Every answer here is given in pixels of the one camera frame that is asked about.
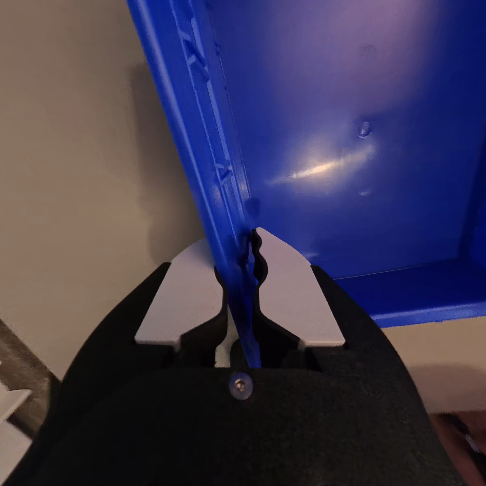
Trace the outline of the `white stand base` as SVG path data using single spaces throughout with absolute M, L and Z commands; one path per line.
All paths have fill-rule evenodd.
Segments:
M 1 485 L 7 480 L 27 452 L 31 439 L 8 422 L 26 401 L 30 390 L 9 390 L 1 383 Z

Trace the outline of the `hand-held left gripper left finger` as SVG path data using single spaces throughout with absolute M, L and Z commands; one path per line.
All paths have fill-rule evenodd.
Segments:
M 190 366 L 214 368 L 227 333 L 228 292 L 201 239 L 170 262 L 135 342 L 166 346 Z

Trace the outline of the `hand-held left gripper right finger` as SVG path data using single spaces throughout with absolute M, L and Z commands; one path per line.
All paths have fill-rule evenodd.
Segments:
M 262 368 L 280 368 L 288 354 L 339 349 L 345 338 L 310 262 L 292 246 L 258 227 L 252 332 Z

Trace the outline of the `blue plastic bin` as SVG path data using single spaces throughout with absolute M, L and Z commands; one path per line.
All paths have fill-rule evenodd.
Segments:
M 127 1 L 250 364 L 263 227 L 381 328 L 485 315 L 485 1 Z

